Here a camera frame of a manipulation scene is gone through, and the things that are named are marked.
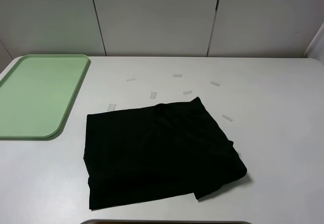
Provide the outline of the green plastic tray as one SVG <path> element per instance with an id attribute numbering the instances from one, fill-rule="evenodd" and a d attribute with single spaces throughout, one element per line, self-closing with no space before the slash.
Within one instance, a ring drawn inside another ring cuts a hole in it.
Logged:
<path id="1" fill-rule="evenodd" d="M 1 139 L 47 139 L 63 126 L 90 65 L 86 55 L 27 55 L 1 79 Z"/>

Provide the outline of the black short sleeve shirt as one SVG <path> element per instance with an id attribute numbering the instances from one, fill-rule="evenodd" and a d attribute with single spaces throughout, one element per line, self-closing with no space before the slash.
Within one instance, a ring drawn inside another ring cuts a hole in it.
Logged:
<path id="1" fill-rule="evenodd" d="M 91 210 L 191 193 L 200 199 L 247 174 L 199 98 L 89 114 L 84 162 Z"/>

